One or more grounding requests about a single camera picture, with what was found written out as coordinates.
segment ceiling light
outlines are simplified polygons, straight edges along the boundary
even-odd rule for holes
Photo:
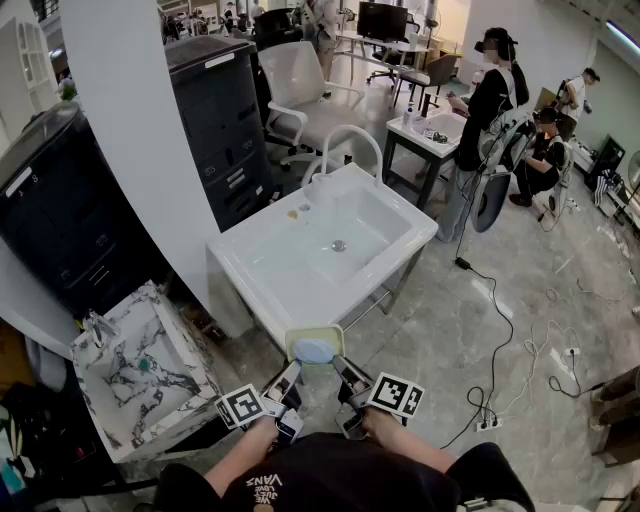
[[[629,34],[627,34],[611,20],[607,21],[607,27],[609,27],[609,30],[617,35],[623,43],[625,43],[629,48],[631,48],[634,52],[636,52],[636,54],[640,56],[640,45],[638,45],[638,43],[636,43]]]

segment wall outlet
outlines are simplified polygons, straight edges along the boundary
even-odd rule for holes
[[[476,423],[476,432],[484,432],[486,430],[493,430],[494,428],[500,428],[504,425],[504,420],[498,418],[498,423],[496,425],[493,424],[495,419],[487,420],[487,422],[480,421]]]
[[[571,356],[573,357],[578,357],[580,355],[580,349],[579,348],[567,348],[564,350],[564,352],[562,353],[562,357],[563,358],[570,358]]]

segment sink basin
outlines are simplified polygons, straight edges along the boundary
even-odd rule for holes
[[[307,185],[209,244],[283,348],[288,330],[343,318],[437,231],[354,163],[326,183],[318,203],[307,199]]]
[[[103,334],[98,347],[84,333],[72,345],[80,388],[112,460],[148,457],[177,444],[189,416],[221,392],[204,340],[151,283],[105,318],[118,325],[117,338]]]
[[[408,129],[402,128],[401,117],[388,121],[387,128],[415,142],[440,158],[444,158],[458,147],[466,122],[467,120],[458,114],[443,111],[427,118],[419,117],[415,119]],[[444,134],[448,140],[446,143],[434,142],[423,135],[425,130],[433,130]]]

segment marble floor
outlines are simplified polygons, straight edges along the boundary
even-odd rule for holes
[[[368,131],[382,146],[385,122],[401,115],[409,92],[403,90],[395,111],[389,110],[391,82],[383,78],[364,85],[371,68],[356,61],[354,84],[366,87],[359,110],[367,118]],[[332,79],[347,83],[348,77],[349,63],[342,57],[334,64]],[[371,165],[366,161],[371,152],[358,144],[354,142],[345,152],[352,151],[357,163]],[[419,159],[412,161],[401,151],[397,158],[404,158],[404,164],[416,170],[421,166]],[[302,171],[302,166],[294,167],[291,174],[300,176]],[[444,204],[441,191],[442,184],[437,184],[427,207],[432,216]],[[603,462],[591,456],[599,439],[587,426],[589,395],[571,399],[552,391],[548,379],[555,375],[564,388],[577,391],[571,372],[560,360],[560,353],[570,347],[581,351],[576,375],[582,389],[640,363],[640,329],[631,315],[631,307],[640,304],[640,291],[630,271],[640,260],[637,241],[593,206],[577,171],[569,196],[579,208],[565,212],[555,226],[548,215],[538,223],[546,200],[538,197],[528,209],[507,201],[490,231],[480,235],[469,228],[465,233],[464,257],[478,272],[497,280],[496,301],[514,332],[512,341],[495,358],[491,407],[504,411],[500,415],[504,426],[484,433],[470,428],[448,450],[459,455],[478,443],[496,442],[535,501],[579,504],[594,510],[610,483],[631,485],[634,466],[605,469]],[[620,245],[630,260],[623,256]],[[489,299],[492,282],[455,267],[455,252],[455,244],[431,241],[391,314],[385,316],[374,308],[346,333],[348,355],[368,373],[389,372],[427,390],[408,428],[436,446],[448,443],[473,416],[476,408],[467,402],[467,391],[473,386],[485,391],[491,388],[492,353],[510,335],[509,324]],[[578,279],[583,289],[599,295],[583,293]],[[548,328],[551,320],[557,324]],[[539,354],[530,386],[509,407],[523,391],[532,368],[533,357],[524,341],[533,339],[540,348],[547,334],[548,343]],[[281,356],[260,331],[229,340],[221,350],[236,377],[257,387],[282,364]],[[300,388],[304,432],[337,431],[333,417],[339,407],[338,377],[332,369],[316,367],[305,368],[304,379],[306,385]],[[205,471],[238,435],[233,433],[182,462]],[[164,464],[123,469],[133,479],[157,474]]]

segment bottle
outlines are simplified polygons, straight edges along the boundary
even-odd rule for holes
[[[411,121],[413,121],[413,101],[409,102],[409,108],[402,114],[402,129],[408,130],[411,127]]]
[[[480,83],[484,80],[484,70],[479,69],[473,74],[471,78],[471,87],[469,88],[469,94],[473,94],[476,92],[476,89],[480,85]]]

